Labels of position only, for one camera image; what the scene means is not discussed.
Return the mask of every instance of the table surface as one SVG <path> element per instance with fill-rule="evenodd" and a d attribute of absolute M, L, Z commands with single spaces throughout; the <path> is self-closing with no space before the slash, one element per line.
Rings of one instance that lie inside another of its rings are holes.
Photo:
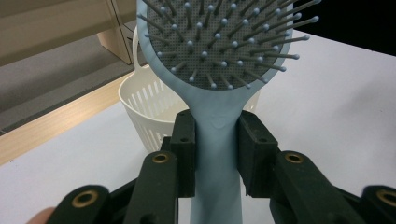
<path fill-rule="evenodd" d="M 353 194 L 396 188 L 396 58 L 312 35 L 290 53 L 301 59 L 285 61 L 288 71 L 262 89 L 255 112 L 279 148 L 304 153 Z M 78 187 L 112 191 L 137 177 L 147 152 L 126 111 L 120 102 L 100 110 L 0 167 L 0 223 L 24 223 Z M 188 223 L 189 200 L 181 204 Z M 244 223 L 273 223 L 268 200 L 244 197 L 243 206 Z"/>

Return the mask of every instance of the light blue hairbrush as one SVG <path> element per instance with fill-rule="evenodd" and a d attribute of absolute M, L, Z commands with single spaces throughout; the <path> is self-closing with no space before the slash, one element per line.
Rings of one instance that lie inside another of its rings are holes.
<path fill-rule="evenodd" d="M 193 224 L 241 224 L 236 122 L 248 99 L 284 72 L 297 0 L 138 0 L 140 46 L 154 73 L 189 106 L 196 120 Z"/>

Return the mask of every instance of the hairbrush bristle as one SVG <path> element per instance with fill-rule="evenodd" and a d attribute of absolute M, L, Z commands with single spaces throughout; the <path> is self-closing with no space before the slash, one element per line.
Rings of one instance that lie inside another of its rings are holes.
<path fill-rule="evenodd" d="M 291 29 L 316 22 L 318 17 L 296 22 L 299 12 L 320 0 L 295 9 L 297 0 L 143 0 L 148 5 L 146 38 L 163 65 L 181 80 L 210 90 L 250 88 L 268 82 L 269 69 L 284 72 L 277 58 L 298 59 L 281 53 L 284 44 L 309 36 L 289 38 Z"/>

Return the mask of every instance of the black background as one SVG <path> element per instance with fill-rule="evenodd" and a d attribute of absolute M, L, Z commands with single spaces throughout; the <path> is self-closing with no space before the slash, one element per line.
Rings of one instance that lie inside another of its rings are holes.
<path fill-rule="evenodd" d="M 294 7 L 308 1 L 298 1 Z M 322 0 L 302 11 L 301 21 L 316 15 L 319 21 L 296 30 L 396 56 L 395 3 L 391 0 Z"/>

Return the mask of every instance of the gray floor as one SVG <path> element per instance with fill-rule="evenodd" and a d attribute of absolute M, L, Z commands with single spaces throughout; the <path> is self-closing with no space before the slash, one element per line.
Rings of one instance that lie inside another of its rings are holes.
<path fill-rule="evenodd" d="M 133 70 L 96 35 L 2 66 L 0 135 Z"/>

